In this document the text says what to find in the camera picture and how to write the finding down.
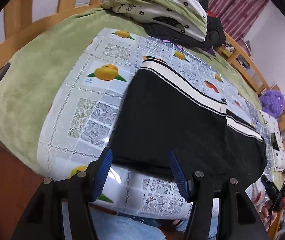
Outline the person right hand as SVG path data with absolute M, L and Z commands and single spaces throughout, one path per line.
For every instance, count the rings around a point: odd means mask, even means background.
M 272 202 L 270 200 L 266 201 L 265 204 L 262 206 L 261 211 L 258 213 L 262 223 L 266 230 L 268 230 L 269 226 L 274 223 L 275 219 L 277 218 L 277 213 L 272 212 L 269 213 L 269 209 L 272 206 Z

